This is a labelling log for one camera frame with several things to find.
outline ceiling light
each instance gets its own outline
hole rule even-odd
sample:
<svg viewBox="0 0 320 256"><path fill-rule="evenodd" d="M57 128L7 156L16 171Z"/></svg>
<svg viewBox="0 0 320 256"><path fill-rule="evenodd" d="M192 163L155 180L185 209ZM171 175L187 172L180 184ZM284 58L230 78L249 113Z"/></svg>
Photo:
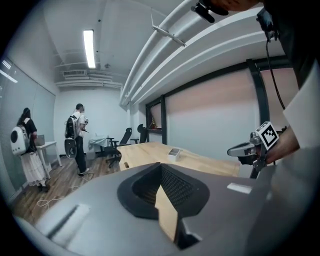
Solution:
<svg viewBox="0 0 320 256"><path fill-rule="evenodd" d="M2 64L5 65L8 69L11 69L11 65L5 60L2 61Z"/></svg>
<svg viewBox="0 0 320 256"><path fill-rule="evenodd" d="M6 74L5 72L3 72L1 69L0 69L0 74L5 76L6 78L8 78L10 81L14 82L14 83L18 83L17 80L13 79L10 75Z"/></svg>
<svg viewBox="0 0 320 256"><path fill-rule="evenodd" d="M86 60L88 62L88 67L90 69L95 69L96 63L95 63L95 54L94 54L94 31L93 30L83 31L83 39L84 39L84 49L85 49Z"/></svg>

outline desk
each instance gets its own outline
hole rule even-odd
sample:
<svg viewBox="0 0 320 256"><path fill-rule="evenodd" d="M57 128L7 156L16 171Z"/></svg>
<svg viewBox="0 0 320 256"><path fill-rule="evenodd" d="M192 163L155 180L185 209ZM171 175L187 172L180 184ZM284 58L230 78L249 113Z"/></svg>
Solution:
<svg viewBox="0 0 320 256"><path fill-rule="evenodd" d="M128 169L125 163L128 164L129 168L133 168L161 162L163 164L174 164L209 174L238 177L239 163L200 156L184 149L180 153L180 160L171 162L167 154L172 148L172 146L167 146L159 142L120 146L117 148L122 154L119 163L120 170L125 171ZM159 188L156 194L155 207L159 210L159 224L162 230L173 241L176 233L178 213L172 206L162 187Z"/></svg>
<svg viewBox="0 0 320 256"><path fill-rule="evenodd" d="M48 148L50 146L53 146L53 145L55 146L56 157L58 158L59 165L62 166L62 163L61 163L61 160L60 160L60 156L59 156L59 153L58 153L58 148L57 148L57 142L56 141L46 142L44 145L36 147L36 149L39 152L40 160L41 160L41 163L43 165L44 171L47 173L47 175L49 177L50 177L50 174L49 174L49 170L47 168L46 162L45 162L43 150L45 150L46 148Z"/></svg>

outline man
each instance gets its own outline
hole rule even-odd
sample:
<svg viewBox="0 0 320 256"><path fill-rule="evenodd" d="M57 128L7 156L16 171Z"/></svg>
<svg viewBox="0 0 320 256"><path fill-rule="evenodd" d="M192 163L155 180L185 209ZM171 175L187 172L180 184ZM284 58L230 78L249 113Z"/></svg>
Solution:
<svg viewBox="0 0 320 256"><path fill-rule="evenodd" d="M77 133L78 136L75 138L76 142L76 157L75 161L79 168L79 176L83 176L89 172L89 168L86 167L85 153L84 153L84 136L86 129L86 119L83 115L85 108L82 104L77 104L75 107L76 111L72 114L77 119Z"/></svg>
<svg viewBox="0 0 320 256"><path fill-rule="evenodd" d="M312 7L311 2L290 0L208 0L207 2L215 8L237 12L248 10L262 2L272 16L273 24L279 33L279 41L293 67L299 89L308 78L314 63L316 61L319 63L318 35L314 35L317 8ZM294 131L289 127L267 153L266 162L270 164L299 148Z"/></svg>

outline person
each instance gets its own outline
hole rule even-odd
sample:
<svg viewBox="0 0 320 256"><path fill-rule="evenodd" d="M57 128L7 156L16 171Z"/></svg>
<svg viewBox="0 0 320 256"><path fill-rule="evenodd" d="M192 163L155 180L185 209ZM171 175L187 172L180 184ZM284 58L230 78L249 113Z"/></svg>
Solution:
<svg viewBox="0 0 320 256"><path fill-rule="evenodd" d="M236 12L246 11L262 2L272 16L273 25L279 33L279 41L293 67L298 87L301 89L314 63L319 63L318 40L310 38L315 33L313 24L317 24L316 8L289 0L209 0L209 2L215 8ZM267 153L266 163L271 164L299 148L292 127L288 127Z"/></svg>
<svg viewBox="0 0 320 256"><path fill-rule="evenodd" d="M83 176L87 174L90 169L87 168L86 159L85 159L85 152L84 152L84 136L85 136L85 129L86 129L86 118L83 115L85 111L84 105L77 104L75 107L75 112L71 115L77 119L77 134L78 136L75 138L76 142L76 156L75 161L78 165L79 175Z"/></svg>
<svg viewBox="0 0 320 256"><path fill-rule="evenodd" d="M50 186L46 184L50 177L46 174L38 156L36 148L37 128L31 119L31 111L25 108L19 118L17 126L23 126L29 139L29 148L21 155L22 168L29 186L37 186L39 191L48 192Z"/></svg>

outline sneaker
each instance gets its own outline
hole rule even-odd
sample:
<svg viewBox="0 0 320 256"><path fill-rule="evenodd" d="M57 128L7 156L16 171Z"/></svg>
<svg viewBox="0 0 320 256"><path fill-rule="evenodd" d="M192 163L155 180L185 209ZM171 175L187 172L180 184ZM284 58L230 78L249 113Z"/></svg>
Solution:
<svg viewBox="0 0 320 256"><path fill-rule="evenodd" d="M89 168L87 168L84 172L80 172L79 176L84 176L84 175L88 174L88 172L90 172Z"/></svg>
<svg viewBox="0 0 320 256"><path fill-rule="evenodd" d="M45 185L45 186L42 187L42 191L45 192L45 193L47 193L49 191L49 189L50 189L49 185Z"/></svg>

